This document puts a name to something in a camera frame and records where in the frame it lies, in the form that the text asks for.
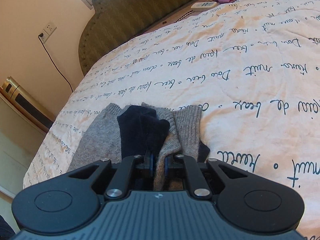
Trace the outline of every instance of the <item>white remote control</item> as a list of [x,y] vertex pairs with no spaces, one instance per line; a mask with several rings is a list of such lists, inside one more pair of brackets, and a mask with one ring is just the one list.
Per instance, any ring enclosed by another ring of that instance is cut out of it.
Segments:
[[204,12],[218,6],[217,2],[196,2],[191,6],[194,12]]

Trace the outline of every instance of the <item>cable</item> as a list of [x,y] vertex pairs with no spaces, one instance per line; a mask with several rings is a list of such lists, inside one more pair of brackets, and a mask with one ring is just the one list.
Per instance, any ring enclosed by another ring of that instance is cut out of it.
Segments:
[[[56,67],[56,69],[58,70],[58,68],[57,68],[57,66],[55,65],[55,63],[53,62],[53,60],[52,60],[49,52],[47,51],[47,49],[45,48],[43,42],[42,42],[41,39],[40,39],[40,37],[42,37],[42,36],[43,36],[43,33],[39,34],[39,35],[38,35],[38,39],[39,39],[39,41],[41,42],[42,47],[44,48],[44,50],[47,52],[49,58],[51,59],[51,62],[53,63],[53,65],[54,65],[54,66]],[[69,81],[64,77],[64,75],[60,72],[60,70],[58,70],[58,72],[59,72],[60,75],[63,76],[63,78],[68,82],[68,84],[69,84],[69,86],[70,86],[70,88],[71,88],[71,91],[73,92],[73,89],[72,89],[71,84],[69,83]]]

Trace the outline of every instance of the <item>silver bolt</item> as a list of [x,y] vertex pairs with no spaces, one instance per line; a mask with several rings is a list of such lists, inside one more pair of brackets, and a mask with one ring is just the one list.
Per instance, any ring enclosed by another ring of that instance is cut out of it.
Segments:
[[117,188],[109,189],[109,190],[107,191],[107,195],[108,195],[109,197],[119,197],[119,196],[122,195],[122,191],[119,190],[119,189],[117,189]]
[[198,188],[195,190],[195,195],[198,197],[206,197],[210,194],[210,191],[207,190],[206,188]]

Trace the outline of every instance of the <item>wall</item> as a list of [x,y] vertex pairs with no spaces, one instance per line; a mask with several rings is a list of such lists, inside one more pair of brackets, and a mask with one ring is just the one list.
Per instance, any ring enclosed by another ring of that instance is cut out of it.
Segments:
[[71,90],[44,51],[38,35],[49,21],[57,26],[45,46],[75,89],[83,78],[78,57],[81,33],[94,9],[81,0],[0,0],[0,85],[12,76],[57,115]]
[[[0,186],[14,194],[22,190],[23,177],[44,136],[0,98]],[[19,230],[11,212],[11,199],[2,193],[0,215],[15,232]]]

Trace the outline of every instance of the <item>black fabric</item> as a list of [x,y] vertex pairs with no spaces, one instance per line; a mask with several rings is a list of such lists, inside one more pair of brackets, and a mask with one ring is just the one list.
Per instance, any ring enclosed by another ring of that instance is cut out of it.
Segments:
[[0,240],[9,240],[15,235],[13,229],[8,225],[8,223],[0,216]]
[[202,141],[199,142],[197,162],[204,163],[210,153],[210,149]]
[[158,120],[154,109],[129,106],[117,120],[122,158],[136,154],[159,154],[168,136],[170,124],[167,120]]

